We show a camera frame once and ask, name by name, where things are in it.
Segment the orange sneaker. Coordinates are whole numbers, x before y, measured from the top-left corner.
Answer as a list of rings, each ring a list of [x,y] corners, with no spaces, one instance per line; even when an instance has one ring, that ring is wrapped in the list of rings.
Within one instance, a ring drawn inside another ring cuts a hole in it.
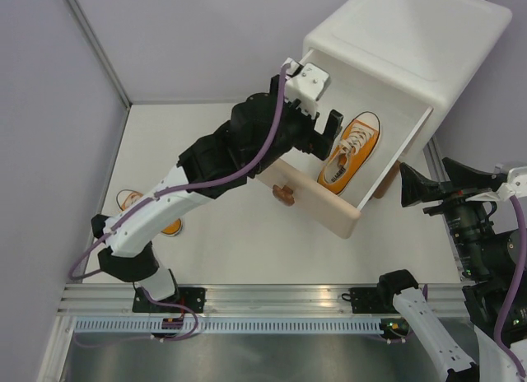
[[[360,113],[342,131],[337,146],[318,175],[317,183],[340,195],[370,158],[380,134],[379,117],[370,111]]]
[[[132,189],[122,189],[115,196],[115,202],[120,211],[130,208],[143,196],[142,193]],[[183,221],[178,219],[168,225],[161,233],[167,237],[175,237],[183,230]]]

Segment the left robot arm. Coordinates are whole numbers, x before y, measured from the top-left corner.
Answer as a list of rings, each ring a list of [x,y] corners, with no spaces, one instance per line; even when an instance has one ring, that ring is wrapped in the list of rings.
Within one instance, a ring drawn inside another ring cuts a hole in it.
[[[329,83],[329,74],[317,67],[282,68],[269,91],[235,105],[229,120],[182,152],[167,176],[131,207],[94,217],[92,229],[104,244],[97,254],[100,270],[138,284],[160,312],[175,310],[178,286],[157,259],[152,239],[185,213],[245,185],[293,148],[327,158],[343,121],[332,110],[324,131],[315,130],[317,103]]]

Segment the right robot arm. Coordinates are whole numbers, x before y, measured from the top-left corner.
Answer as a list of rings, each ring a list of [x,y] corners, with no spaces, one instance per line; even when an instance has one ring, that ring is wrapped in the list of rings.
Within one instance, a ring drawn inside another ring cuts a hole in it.
[[[464,305],[478,340],[474,360],[450,336],[406,269],[386,273],[375,300],[397,311],[432,360],[443,381],[526,379],[526,165],[500,164],[492,173],[444,158],[448,179],[436,182],[406,163],[399,166],[401,204],[425,203],[442,216],[469,280]]]

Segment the bear head drawer knob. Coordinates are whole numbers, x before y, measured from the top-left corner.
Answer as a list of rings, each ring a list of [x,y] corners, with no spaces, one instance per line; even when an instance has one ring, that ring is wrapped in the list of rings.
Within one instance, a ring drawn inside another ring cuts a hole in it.
[[[278,186],[275,184],[272,187],[272,194],[279,202],[288,207],[295,203],[293,190],[286,185]]]

